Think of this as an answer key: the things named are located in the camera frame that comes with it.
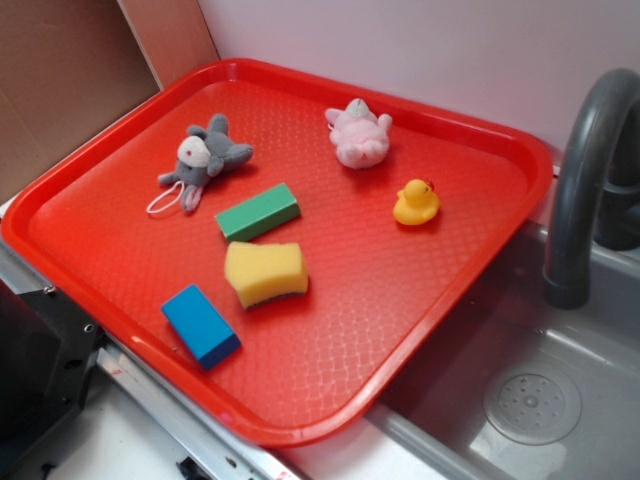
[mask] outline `yellow sponge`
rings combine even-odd
[[[244,308],[281,295],[306,293],[309,286],[307,264],[297,243],[231,242],[224,276]]]

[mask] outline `rubber duck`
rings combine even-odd
[[[393,216],[403,225],[422,225],[428,222],[440,208],[440,199],[434,193],[433,183],[414,179],[398,192]]]

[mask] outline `toy block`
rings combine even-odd
[[[300,216],[298,201],[281,183],[216,215],[227,241],[248,242]]]
[[[240,347],[235,332],[195,285],[166,302],[162,313],[206,370]]]

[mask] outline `faucet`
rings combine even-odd
[[[624,68],[595,83],[569,137],[547,238],[549,304],[587,302],[594,240],[612,250],[640,245],[640,76]]]

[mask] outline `gray sink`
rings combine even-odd
[[[381,396],[383,428],[455,478],[640,478],[640,262],[594,247],[589,302],[558,310],[545,241],[527,224],[492,262]]]

